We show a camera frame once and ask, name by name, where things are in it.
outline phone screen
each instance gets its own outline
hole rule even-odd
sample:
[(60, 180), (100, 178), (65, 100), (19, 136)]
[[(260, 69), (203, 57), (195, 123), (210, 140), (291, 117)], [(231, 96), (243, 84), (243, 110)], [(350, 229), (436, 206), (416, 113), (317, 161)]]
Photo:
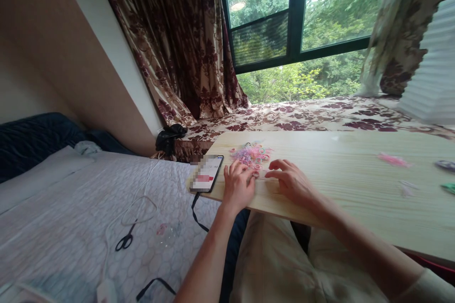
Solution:
[(192, 192), (209, 193), (212, 191), (223, 159), (223, 155), (206, 155), (200, 161), (199, 171), (196, 177), (191, 180), (190, 189)]

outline left hand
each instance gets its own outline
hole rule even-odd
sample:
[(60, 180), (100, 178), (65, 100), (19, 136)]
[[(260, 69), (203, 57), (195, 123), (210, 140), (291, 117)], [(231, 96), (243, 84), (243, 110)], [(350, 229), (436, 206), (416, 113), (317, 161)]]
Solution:
[(224, 197), (222, 205), (237, 215), (253, 200), (255, 196), (254, 169), (235, 160), (230, 167), (224, 166)]

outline window frame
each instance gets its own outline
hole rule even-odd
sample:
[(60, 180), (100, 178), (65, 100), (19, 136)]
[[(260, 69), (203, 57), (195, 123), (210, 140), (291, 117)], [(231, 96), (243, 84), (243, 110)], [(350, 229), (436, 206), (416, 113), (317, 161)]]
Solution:
[[(352, 51), (358, 51), (368, 48), (371, 36), (364, 36), (356, 39), (345, 40), (339, 43), (325, 45), (310, 50), (301, 50), (302, 36), (303, 36), (303, 25), (305, 18), (305, 4), (306, 0), (289, 0), (289, 7), (285, 10), (273, 13), (266, 17), (253, 20), (249, 23), (231, 28), (230, 16), (229, 16), (229, 5), (228, 0), (222, 0), (224, 8), (224, 16), (226, 19), (227, 35), (229, 38), (229, 44), (231, 46), (232, 59), (234, 62), (234, 70), (237, 74), (269, 69), (272, 67), (292, 64), (296, 62), (304, 62), (307, 60), (318, 59), (328, 57), (331, 55), (347, 53)], [(254, 63), (237, 65), (235, 56), (235, 47), (232, 39), (232, 32), (245, 28), (269, 18), (273, 18), (277, 15), (288, 13), (288, 36), (286, 45), (286, 55), (266, 59)]]

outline hand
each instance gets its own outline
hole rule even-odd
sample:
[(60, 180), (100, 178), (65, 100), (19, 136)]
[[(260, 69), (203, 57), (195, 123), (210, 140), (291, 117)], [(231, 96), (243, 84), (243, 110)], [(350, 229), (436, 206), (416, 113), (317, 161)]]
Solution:
[(269, 171), (265, 177), (277, 178), (280, 191), (292, 202), (312, 210), (323, 201), (324, 196), (313, 187), (306, 175), (292, 162), (274, 160), (270, 162), (269, 169), (272, 171)]
[(221, 204), (233, 214), (237, 215), (255, 196), (255, 177), (251, 175), (254, 169), (235, 160), (228, 168), (224, 167), (224, 197)]

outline brown floral curtain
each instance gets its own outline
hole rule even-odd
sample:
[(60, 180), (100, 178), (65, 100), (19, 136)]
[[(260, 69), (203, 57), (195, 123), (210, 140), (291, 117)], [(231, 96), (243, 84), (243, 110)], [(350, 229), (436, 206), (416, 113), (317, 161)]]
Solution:
[(419, 44), (440, 1), (382, 0), (357, 95), (403, 93), (427, 52)]
[(221, 0), (109, 0), (168, 125), (249, 102), (238, 84)]

